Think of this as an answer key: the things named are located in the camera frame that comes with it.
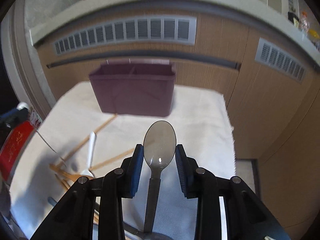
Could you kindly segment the wooden spoon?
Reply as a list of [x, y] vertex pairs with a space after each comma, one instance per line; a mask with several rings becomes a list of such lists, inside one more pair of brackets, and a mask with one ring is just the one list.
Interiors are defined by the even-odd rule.
[[79, 178], [78, 175], [76, 174], [70, 174], [60, 168], [58, 168], [57, 166], [55, 166], [54, 164], [49, 164], [49, 168], [54, 171], [55, 173], [57, 173], [58, 175], [61, 175], [63, 177], [65, 177], [68, 180], [71, 180], [73, 182], [77, 181], [77, 179]]

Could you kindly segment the orange cap plastic bottle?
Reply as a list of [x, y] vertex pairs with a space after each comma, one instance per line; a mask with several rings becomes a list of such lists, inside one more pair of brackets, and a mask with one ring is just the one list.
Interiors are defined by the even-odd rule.
[[302, 14], [299, 20], [299, 29], [305, 35], [308, 35], [309, 28], [310, 28], [310, 23], [308, 22], [308, 14], [306, 11], [302, 11]]

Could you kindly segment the white plastic spoon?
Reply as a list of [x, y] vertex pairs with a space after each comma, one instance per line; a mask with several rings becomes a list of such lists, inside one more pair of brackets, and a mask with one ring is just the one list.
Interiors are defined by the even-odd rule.
[[89, 177], [95, 178], [94, 174], [91, 172], [91, 167], [92, 167], [93, 153], [94, 153], [96, 139], [97, 139], [97, 135], [94, 132], [91, 132], [89, 135], [89, 142], [88, 142], [86, 168], [80, 173], [82, 176], [89, 176]]

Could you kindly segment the dark sauce bottle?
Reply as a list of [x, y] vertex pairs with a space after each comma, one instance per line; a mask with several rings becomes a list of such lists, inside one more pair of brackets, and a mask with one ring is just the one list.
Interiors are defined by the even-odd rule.
[[288, 20], [293, 23], [296, 28], [299, 28], [299, 17], [296, 15], [296, 10], [294, 7], [290, 7], [287, 13]]

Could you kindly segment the small grey vent grille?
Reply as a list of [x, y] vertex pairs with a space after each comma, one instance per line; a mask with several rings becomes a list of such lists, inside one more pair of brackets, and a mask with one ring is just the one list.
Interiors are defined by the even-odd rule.
[[302, 82], [306, 74], [306, 69], [296, 58], [264, 38], [259, 38], [255, 61], [298, 82]]

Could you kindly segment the maroon plastic utensil holder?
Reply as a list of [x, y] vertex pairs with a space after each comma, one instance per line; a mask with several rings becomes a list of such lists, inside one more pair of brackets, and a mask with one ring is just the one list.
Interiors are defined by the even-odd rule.
[[103, 63], [89, 80], [103, 113], [170, 115], [176, 80], [176, 66], [170, 62]]

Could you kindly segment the cream table cloth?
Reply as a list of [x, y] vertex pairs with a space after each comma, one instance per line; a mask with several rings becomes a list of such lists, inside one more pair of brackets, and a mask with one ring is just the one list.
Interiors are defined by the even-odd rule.
[[[52, 209], [47, 198], [59, 200], [64, 190], [49, 168], [112, 115], [101, 112], [89, 82], [81, 82], [54, 106], [27, 144], [10, 186], [11, 213], [30, 238]], [[155, 117], [119, 115], [97, 134], [93, 165], [142, 144]], [[176, 86], [167, 122], [187, 156], [217, 177], [235, 175], [232, 126], [222, 94]], [[102, 177], [123, 159], [93, 171]], [[184, 197], [176, 163], [161, 174], [161, 189], [153, 229], [173, 239], [193, 239], [197, 201]]]

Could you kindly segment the wooden chopstick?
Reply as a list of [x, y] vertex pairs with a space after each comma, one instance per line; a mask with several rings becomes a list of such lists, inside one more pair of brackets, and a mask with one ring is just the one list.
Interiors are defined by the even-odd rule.
[[100, 168], [102, 168], [102, 167], [104, 167], [104, 166], [106, 166], [106, 165], [109, 165], [109, 164], [111, 164], [111, 163], [114, 163], [115, 161], [117, 161], [117, 160], [119, 160], [119, 159], [123, 159], [123, 158], [126, 157], [127, 155], [133, 153], [134, 150], [135, 150], [134, 148], [131, 148], [131, 149], [129, 149], [129, 150], [127, 150], [127, 151], [119, 154], [119, 155], [116, 155], [115, 157], [112, 157], [112, 158], [107, 159], [107, 160], [105, 160], [105, 161], [103, 161], [103, 162], [101, 162], [101, 163], [98, 163], [97, 165], [94, 165], [94, 166], [91, 167], [91, 171], [98, 170], [98, 169], [100, 169]]
[[[111, 123], [115, 118], [117, 117], [116, 114], [112, 115], [108, 120], [106, 120], [103, 124], [98, 126], [93, 132], [97, 134], [99, 131], [101, 131], [104, 127], [106, 127], [109, 123]], [[68, 154], [63, 157], [62, 161], [60, 161], [56, 167], [60, 168], [66, 161], [68, 161], [80, 148], [82, 148], [87, 142], [89, 142], [90, 134], [85, 137], [82, 141], [80, 141], [75, 147], [71, 149], [71, 151], [68, 152]]]

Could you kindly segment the yellow lid jar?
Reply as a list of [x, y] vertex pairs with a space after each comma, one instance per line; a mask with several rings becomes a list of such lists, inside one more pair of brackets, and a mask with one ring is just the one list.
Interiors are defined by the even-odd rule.
[[320, 36], [317, 31], [313, 29], [309, 29], [308, 31], [308, 38], [313, 43], [313, 45], [319, 50], [320, 48]]

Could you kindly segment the long grey vent grille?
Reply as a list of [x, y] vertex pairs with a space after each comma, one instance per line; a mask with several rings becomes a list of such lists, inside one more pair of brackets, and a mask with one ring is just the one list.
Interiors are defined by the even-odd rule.
[[76, 30], [53, 43], [60, 56], [80, 49], [128, 42], [171, 42], [194, 45], [197, 18], [147, 15], [120, 18]]

